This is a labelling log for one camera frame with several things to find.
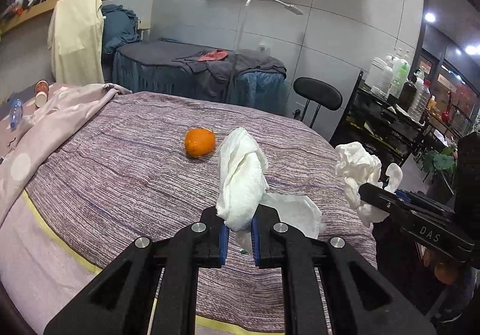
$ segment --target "orange fruit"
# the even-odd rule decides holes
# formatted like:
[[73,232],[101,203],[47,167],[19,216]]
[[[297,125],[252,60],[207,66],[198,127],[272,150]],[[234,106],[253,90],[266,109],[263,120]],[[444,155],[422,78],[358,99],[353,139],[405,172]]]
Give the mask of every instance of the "orange fruit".
[[215,133],[208,129],[190,129],[185,137],[185,150],[193,158],[212,152],[215,149]]

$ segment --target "red vase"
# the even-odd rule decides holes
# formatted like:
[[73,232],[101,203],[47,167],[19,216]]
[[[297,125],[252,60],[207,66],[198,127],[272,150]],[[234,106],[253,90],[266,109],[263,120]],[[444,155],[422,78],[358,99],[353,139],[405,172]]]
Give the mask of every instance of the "red vase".
[[448,105],[447,109],[442,113],[442,121],[445,123],[450,122],[450,109],[452,108],[452,91],[448,90]]

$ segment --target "blue plastic bottle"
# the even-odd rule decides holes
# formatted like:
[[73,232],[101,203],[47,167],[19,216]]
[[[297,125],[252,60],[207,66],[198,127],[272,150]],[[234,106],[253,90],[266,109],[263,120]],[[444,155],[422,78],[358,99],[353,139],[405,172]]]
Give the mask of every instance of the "blue plastic bottle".
[[13,100],[11,103],[11,110],[10,110],[10,128],[15,130],[17,125],[22,120],[23,115],[23,104],[22,101],[19,99]]

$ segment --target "silver screw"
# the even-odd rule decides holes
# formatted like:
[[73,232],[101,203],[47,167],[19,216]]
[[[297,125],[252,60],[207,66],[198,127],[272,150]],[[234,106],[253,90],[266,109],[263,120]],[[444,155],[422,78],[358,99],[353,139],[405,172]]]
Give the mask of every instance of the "silver screw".
[[345,246],[345,240],[343,240],[341,237],[332,237],[330,244],[336,249],[340,249]]
[[274,226],[273,229],[277,232],[284,233],[289,230],[289,226],[285,224],[284,222],[277,222]]
[[194,232],[203,232],[207,229],[207,226],[203,222],[196,222],[191,226],[191,230]]
[[137,240],[135,240],[135,245],[140,249],[144,249],[149,244],[150,239],[148,237],[139,237]]

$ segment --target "yellow trim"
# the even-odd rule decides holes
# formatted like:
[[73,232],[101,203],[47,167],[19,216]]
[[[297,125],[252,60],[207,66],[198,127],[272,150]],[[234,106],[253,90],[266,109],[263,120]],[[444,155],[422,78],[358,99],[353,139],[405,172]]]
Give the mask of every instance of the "yellow trim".
[[35,205],[33,205],[32,200],[28,196],[28,193],[25,190],[22,190],[22,199],[25,201],[27,204],[28,208],[33,214],[33,217],[37,221],[38,225],[40,225],[40,228],[42,228],[45,233],[54,240],[55,243],[57,243],[60,247],[62,247],[70,256],[72,256],[80,265],[85,267],[87,270],[91,271],[95,275],[99,274],[102,269],[99,267],[95,266],[93,263],[90,263],[87,261],[84,257],[81,255],[77,254],[74,250],[72,250],[67,243],[65,243],[50,227],[49,225],[45,222],[41,214],[38,212],[37,208]]
[[[235,335],[265,335],[265,332],[254,332],[248,331],[239,325],[224,323],[222,321],[207,319],[206,317],[196,316],[195,324],[201,325],[202,327],[207,327],[212,330],[222,331],[233,333]],[[283,335],[283,332],[280,333],[268,333],[268,335]]]
[[[45,233],[52,238],[55,243],[57,243],[60,247],[62,247],[69,255],[71,255],[80,265],[94,273],[95,275],[99,274],[102,269],[99,267],[95,266],[93,263],[90,263],[87,261],[84,257],[76,253],[74,250],[72,250],[50,227],[49,225],[45,222],[41,214],[38,212],[37,208],[35,205],[33,205],[32,200],[28,196],[28,193],[25,190],[22,190],[22,199],[25,201],[27,204],[28,208],[33,214],[33,217],[37,221],[38,225],[45,231]],[[155,309],[157,305],[157,299],[155,298],[154,304],[153,304],[153,309]],[[227,332],[227,333],[232,333],[234,335],[283,335],[283,333],[265,333],[265,332],[254,332],[254,331],[248,331],[238,325],[235,324],[230,324],[230,323],[224,323],[222,321],[218,320],[213,320],[213,319],[207,319],[206,317],[202,316],[195,316],[195,324],[201,325],[202,327],[207,327],[212,330],[216,331],[222,331],[222,332]]]

